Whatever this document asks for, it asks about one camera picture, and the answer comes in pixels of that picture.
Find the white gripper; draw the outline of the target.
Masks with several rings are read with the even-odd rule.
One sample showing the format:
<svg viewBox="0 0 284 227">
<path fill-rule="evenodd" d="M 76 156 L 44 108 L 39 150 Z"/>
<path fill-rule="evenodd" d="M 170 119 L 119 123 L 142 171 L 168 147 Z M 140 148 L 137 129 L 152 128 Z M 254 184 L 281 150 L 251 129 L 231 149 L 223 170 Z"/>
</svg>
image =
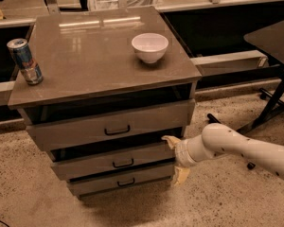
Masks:
<svg viewBox="0 0 284 227">
<path fill-rule="evenodd" d="M 196 162 L 188 152 L 186 140 L 181 141 L 179 138 L 170 135 L 164 135 L 162 139 L 168 143 L 170 149 L 175 149 L 176 162 L 179 166 L 174 167 L 172 184 L 180 185 L 186 181 L 190 173 L 188 167 L 195 166 Z"/>
</svg>

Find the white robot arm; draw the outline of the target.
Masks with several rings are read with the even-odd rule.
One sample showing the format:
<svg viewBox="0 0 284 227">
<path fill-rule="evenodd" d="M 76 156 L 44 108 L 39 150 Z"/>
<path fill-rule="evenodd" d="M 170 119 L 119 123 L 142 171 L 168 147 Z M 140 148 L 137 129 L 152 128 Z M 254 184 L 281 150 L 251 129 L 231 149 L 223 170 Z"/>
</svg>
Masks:
<svg viewBox="0 0 284 227">
<path fill-rule="evenodd" d="M 162 139 L 175 153 L 173 185 L 184 183 L 193 166 L 224 154 L 241 156 L 284 181 L 284 146 L 245 137 L 223 124 L 209 124 L 193 138 L 164 135 Z"/>
</svg>

